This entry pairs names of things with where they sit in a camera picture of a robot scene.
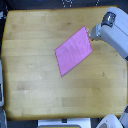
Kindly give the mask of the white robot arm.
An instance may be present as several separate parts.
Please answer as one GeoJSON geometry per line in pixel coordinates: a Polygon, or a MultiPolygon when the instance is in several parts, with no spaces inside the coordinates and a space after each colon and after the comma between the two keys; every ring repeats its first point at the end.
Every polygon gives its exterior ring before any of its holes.
{"type": "Polygon", "coordinates": [[[109,7],[101,23],[100,35],[128,63],[128,14],[120,8],[109,7]]]}

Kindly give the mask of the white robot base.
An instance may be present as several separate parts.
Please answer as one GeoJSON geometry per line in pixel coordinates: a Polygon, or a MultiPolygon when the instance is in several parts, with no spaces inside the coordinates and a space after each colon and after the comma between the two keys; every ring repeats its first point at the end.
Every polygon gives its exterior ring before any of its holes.
{"type": "Polygon", "coordinates": [[[118,118],[113,114],[105,116],[96,128],[123,128],[118,118]]]}

